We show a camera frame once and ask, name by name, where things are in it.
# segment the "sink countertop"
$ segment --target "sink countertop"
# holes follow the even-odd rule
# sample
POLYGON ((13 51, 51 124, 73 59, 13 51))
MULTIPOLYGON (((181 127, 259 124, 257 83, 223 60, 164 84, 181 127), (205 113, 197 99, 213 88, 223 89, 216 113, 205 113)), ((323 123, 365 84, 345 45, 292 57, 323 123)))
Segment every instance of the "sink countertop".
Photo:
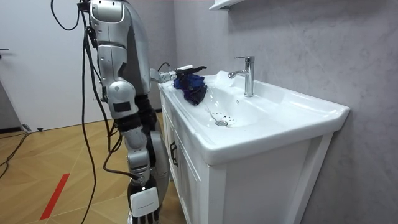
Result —
POLYGON ((172 83, 159 85, 175 107, 209 165, 253 156, 341 129, 349 107, 255 81, 246 98, 244 77, 220 71, 205 76, 205 99, 193 106, 172 83), (217 126, 223 120, 227 126, 217 126))

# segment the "wooden floor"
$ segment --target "wooden floor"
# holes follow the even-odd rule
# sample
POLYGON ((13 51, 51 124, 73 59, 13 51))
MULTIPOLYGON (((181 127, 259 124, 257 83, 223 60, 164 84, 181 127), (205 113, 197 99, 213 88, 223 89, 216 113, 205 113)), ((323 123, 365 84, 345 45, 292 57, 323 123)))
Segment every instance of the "wooden floor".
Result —
MULTIPOLYGON (((102 169, 107 156, 103 122, 86 125, 97 172, 97 187, 85 223, 127 223, 128 177, 102 169)), ((0 161, 15 149, 23 136, 0 139, 0 161)), ((126 170, 126 148, 120 148, 109 168, 126 170)), ((31 134, 0 179, 0 223, 79 224, 93 187, 93 174, 81 126, 31 134), (40 220, 64 174, 70 174, 50 218, 40 220)), ((169 184, 161 212, 162 224, 185 224, 173 182, 169 184)))

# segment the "blue towel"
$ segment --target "blue towel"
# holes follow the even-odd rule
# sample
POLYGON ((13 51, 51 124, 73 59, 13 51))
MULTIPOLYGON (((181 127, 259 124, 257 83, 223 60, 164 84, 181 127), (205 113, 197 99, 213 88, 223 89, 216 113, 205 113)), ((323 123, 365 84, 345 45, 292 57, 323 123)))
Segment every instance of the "blue towel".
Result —
POLYGON ((195 74, 183 75, 174 81, 174 88, 184 92, 184 98, 196 106, 203 101, 207 85, 203 82, 205 77, 195 74))

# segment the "red floor line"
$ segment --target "red floor line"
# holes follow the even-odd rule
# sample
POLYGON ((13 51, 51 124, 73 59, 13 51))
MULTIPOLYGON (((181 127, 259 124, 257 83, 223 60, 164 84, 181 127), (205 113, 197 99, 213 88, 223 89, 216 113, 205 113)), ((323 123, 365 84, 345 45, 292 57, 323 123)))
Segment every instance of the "red floor line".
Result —
POLYGON ((57 203, 58 198, 61 195, 61 192, 63 190, 63 187, 65 186, 65 184, 67 183, 68 177, 70 174, 63 174, 61 177, 60 182, 57 185, 57 188, 55 188, 54 193, 52 194, 47 206, 45 207, 42 216, 40 217, 40 220, 49 218, 52 210, 55 207, 55 204, 57 203))

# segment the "white shelf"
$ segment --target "white shelf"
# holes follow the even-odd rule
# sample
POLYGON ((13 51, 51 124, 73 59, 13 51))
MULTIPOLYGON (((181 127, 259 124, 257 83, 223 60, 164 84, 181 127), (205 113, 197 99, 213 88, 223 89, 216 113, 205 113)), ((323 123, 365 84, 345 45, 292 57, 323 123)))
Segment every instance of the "white shelf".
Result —
POLYGON ((214 5, 212 5, 210 10, 226 9, 228 10, 233 4, 239 3, 244 0, 215 0, 214 5))

